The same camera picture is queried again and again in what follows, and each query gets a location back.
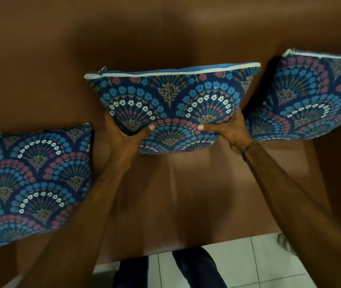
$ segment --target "leg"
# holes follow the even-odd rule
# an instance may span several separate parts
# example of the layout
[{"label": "leg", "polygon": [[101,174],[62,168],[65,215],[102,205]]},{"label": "leg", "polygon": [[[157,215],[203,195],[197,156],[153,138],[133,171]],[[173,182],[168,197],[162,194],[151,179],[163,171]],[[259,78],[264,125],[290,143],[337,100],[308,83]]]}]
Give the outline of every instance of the leg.
[{"label": "leg", "polygon": [[120,262],[113,278],[114,288],[147,288],[149,257],[139,257]]},{"label": "leg", "polygon": [[172,252],[191,288],[227,288],[211,255],[202,247]]}]

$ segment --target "zipper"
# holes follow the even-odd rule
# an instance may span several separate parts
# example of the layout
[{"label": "zipper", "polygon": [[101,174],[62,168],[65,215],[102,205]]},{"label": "zipper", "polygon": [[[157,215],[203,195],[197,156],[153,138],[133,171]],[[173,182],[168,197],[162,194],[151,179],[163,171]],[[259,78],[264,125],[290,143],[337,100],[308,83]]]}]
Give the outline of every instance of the zipper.
[{"label": "zipper", "polygon": [[106,67],[103,67],[100,71],[88,73],[84,76],[87,80],[98,79],[101,77],[149,77],[149,76],[169,76],[169,75],[187,75],[187,74],[206,74],[210,72],[221,72],[221,71],[232,71],[236,69],[244,69],[248,67],[260,67],[261,64],[259,62],[249,62],[245,64],[233,64],[227,67],[201,67],[198,70],[187,70],[187,69],[166,69],[161,71],[148,71],[148,72],[113,72],[113,71],[106,71]]},{"label": "zipper", "polygon": [[298,56],[313,56],[318,58],[331,58],[331,59],[341,59],[341,55],[331,54],[331,53],[313,53],[310,51],[299,51],[295,48],[290,48],[286,52],[283,53],[283,57],[286,57],[289,54],[294,54]]}]

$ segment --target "floral pattern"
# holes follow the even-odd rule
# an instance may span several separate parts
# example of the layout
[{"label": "floral pattern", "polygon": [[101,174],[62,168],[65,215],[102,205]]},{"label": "floral pattern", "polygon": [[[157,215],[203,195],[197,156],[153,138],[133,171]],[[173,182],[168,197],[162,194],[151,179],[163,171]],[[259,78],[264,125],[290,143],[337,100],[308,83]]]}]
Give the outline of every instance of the floral pattern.
[{"label": "floral pattern", "polygon": [[288,54],[245,118],[255,140],[313,139],[341,124],[341,58]]},{"label": "floral pattern", "polygon": [[204,74],[99,77],[87,80],[120,129],[133,135],[157,127],[142,141],[139,154],[200,150],[218,134],[201,134],[197,125],[223,123],[239,107],[260,67]]},{"label": "floral pattern", "polygon": [[0,247],[56,230],[85,197],[91,130],[0,134]]}]

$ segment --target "leather upholstery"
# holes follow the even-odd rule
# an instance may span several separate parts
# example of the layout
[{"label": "leather upholstery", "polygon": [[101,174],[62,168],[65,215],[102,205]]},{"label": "leather upholstery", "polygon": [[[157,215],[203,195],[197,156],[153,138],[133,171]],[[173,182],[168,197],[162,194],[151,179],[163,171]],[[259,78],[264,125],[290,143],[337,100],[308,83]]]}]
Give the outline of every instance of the leather upholstery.
[{"label": "leather upholstery", "polygon": [[[341,53],[341,0],[0,0],[0,131],[89,122],[97,176],[108,156],[104,106],[85,73],[261,62],[243,108],[268,77],[268,62],[294,47]],[[263,145],[329,206],[312,141]],[[250,170],[219,139],[197,152],[137,157],[98,263],[277,230]],[[14,266],[15,249],[25,273],[50,236],[0,249],[0,263]],[[11,275],[1,273],[0,282]]]}]

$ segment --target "pink flower motif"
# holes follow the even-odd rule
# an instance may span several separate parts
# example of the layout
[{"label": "pink flower motif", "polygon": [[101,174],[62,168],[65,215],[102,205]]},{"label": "pink flower motif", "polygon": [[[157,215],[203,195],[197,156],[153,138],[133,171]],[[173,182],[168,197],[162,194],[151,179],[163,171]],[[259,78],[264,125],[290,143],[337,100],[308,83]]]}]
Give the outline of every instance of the pink flower motif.
[{"label": "pink flower motif", "polygon": [[200,74],[199,79],[205,81],[207,79],[207,76],[204,74]]},{"label": "pink flower motif", "polygon": [[328,71],[324,71],[321,75],[320,75],[320,78],[324,79],[328,77]]},{"label": "pink flower motif", "polygon": [[311,57],[307,57],[307,59],[305,60],[306,64],[311,64],[313,62],[313,59]]},{"label": "pink flower motif", "polygon": [[326,92],[328,92],[328,87],[327,87],[327,86],[323,87],[323,88],[320,90],[320,93],[322,93],[322,94],[324,94],[324,93],[326,93]]},{"label": "pink flower motif", "polygon": [[341,85],[338,85],[338,86],[336,87],[336,91],[341,92]]},{"label": "pink flower motif", "polygon": [[132,83],[137,83],[137,82],[139,82],[139,78],[138,78],[138,77],[130,77],[129,80],[130,80]]},{"label": "pink flower motif", "polygon": [[329,84],[329,79],[325,79],[324,81],[321,82],[322,86],[326,86]]},{"label": "pink flower motif", "polygon": [[119,77],[114,77],[113,80],[112,80],[112,83],[114,83],[115,85],[120,85],[121,84],[120,78]]},{"label": "pink flower motif", "polygon": [[303,57],[303,56],[299,56],[299,57],[297,58],[297,63],[298,63],[298,64],[302,64],[304,61],[305,61],[305,57]]},{"label": "pink flower motif", "polygon": [[322,72],[324,70],[324,66],[321,64],[317,68],[317,72]]},{"label": "pink flower motif", "polygon": [[291,57],[290,59],[288,59],[288,65],[291,66],[296,62],[296,59],[294,57]]},{"label": "pink flower motif", "polygon": [[318,67],[319,64],[318,59],[315,59],[312,63],[312,67]]}]

